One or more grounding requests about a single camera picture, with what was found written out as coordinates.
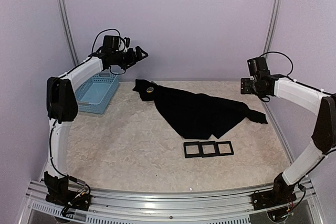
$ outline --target round logo on cloth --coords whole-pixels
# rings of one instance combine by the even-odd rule
[[[153,87],[149,87],[147,88],[147,93],[152,93],[154,91],[154,88]]]

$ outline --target lavender wall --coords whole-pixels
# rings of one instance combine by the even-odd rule
[[[282,0],[272,49],[293,59],[293,78],[336,92],[336,1]],[[269,67],[273,73],[287,73],[289,64],[270,56]],[[273,99],[270,108],[298,157],[310,141],[316,117],[280,99]],[[335,167],[336,155],[330,155],[311,175],[327,223],[336,223]]]
[[[66,0],[80,59],[117,28],[150,57],[124,80],[238,80],[262,52],[273,0]]]
[[[0,0],[0,222],[47,158],[46,81],[71,67],[56,0]]]

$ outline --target beige surface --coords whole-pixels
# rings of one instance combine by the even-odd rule
[[[158,82],[243,101],[264,111],[239,82]],[[184,158],[183,142],[133,82],[121,83],[104,115],[80,112],[69,135],[68,171],[92,187],[152,192],[209,191],[271,183],[289,162],[271,124],[244,119],[220,138],[235,155]]]

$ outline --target light blue plastic basket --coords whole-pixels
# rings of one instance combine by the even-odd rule
[[[92,76],[75,92],[78,110],[104,114],[118,86],[118,76],[109,72],[101,72]]]

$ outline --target black garment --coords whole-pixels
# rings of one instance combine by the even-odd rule
[[[206,94],[166,88],[146,80],[136,80],[133,91],[142,101],[154,101],[159,113],[185,139],[220,138],[245,117],[267,123],[265,114],[237,102]]]

